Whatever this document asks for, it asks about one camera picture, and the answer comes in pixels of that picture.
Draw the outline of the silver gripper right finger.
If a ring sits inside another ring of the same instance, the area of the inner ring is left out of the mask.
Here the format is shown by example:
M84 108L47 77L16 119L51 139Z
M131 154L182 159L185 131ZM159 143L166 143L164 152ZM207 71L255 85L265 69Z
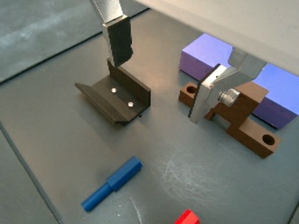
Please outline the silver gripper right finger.
M234 47L229 57L230 67L218 65L198 86L190 119L197 123L221 102L221 97L233 99L231 89L253 81L266 66L266 62Z

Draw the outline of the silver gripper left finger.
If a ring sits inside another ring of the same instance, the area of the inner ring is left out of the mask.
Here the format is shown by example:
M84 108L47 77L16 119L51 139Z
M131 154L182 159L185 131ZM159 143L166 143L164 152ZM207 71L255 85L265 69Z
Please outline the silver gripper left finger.
M102 21L112 65L119 67L134 54L130 17L119 0L90 0L90 3Z

